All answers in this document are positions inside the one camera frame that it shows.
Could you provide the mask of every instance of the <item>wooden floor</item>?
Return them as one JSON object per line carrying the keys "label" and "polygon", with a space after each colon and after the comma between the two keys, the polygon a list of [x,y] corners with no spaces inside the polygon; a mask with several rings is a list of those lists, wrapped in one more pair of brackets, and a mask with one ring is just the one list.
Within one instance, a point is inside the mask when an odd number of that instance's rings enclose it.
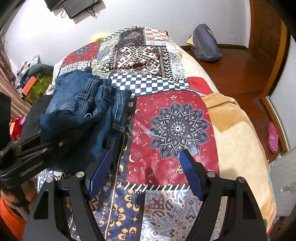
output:
{"label": "wooden floor", "polygon": [[247,113],[263,145],[267,159],[274,160],[267,144],[269,119],[259,102],[269,75],[244,50],[222,49],[222,60],[217,63],[199,64],[208,73],[219,92],[235,98]]}

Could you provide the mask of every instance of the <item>pink shoe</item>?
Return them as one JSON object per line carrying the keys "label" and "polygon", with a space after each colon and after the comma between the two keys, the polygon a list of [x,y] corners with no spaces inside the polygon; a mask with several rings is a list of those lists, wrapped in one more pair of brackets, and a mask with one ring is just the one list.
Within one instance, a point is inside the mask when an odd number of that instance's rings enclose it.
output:
{"label": "pink shoe", "polygon": [[272,153],[279,151],[279,133],[272,122],[268,125],[268,147]]}

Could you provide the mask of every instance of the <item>bed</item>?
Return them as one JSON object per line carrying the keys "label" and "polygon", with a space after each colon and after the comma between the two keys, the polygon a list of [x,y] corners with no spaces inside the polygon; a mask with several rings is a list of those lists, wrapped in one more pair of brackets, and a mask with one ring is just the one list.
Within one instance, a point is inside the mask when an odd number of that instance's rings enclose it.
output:
{"label": "bed", "polygon": [[[266,231],[271,230],[276,204],[266,156],[251,121],[166,31],[129,27],[76,50],[55,65],[46,94],[53,93],[57,76],[86,66],[101,78],[111,78],[113,86],[132,91],[117,168],[90,201],[106,240],[185,240],[201,202],[178,161],[183,148],[220,177],[243,176]],[[68,175],[46,169],[38,176],[38,188],[49,176]],[[65,206],[71,235],[80,240],[69,198]],[[211,240],[220,234],[225,208],[226,198]]]}

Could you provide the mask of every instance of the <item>gray backpack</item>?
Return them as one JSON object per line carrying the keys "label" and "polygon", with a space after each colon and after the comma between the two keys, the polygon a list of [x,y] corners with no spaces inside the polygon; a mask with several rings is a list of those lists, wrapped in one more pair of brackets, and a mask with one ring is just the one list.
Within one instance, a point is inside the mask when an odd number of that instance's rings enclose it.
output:
{"label": "gray backpack", "polygon": [[204,62],[219,61],[222,53],[211,30],[206,24],[200,24],[193,32],[192,51],[197,60]]}

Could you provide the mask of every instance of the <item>orange clothing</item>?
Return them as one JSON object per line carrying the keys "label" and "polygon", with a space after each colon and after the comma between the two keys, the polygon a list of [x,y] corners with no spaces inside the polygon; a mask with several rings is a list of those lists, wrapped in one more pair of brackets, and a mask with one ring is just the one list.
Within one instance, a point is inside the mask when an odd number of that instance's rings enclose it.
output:
{"label": "orange clothing", "polygon": [[0,215],[17,240],[22,241],[26,221],[11,211],[3,197],[0,198]]}

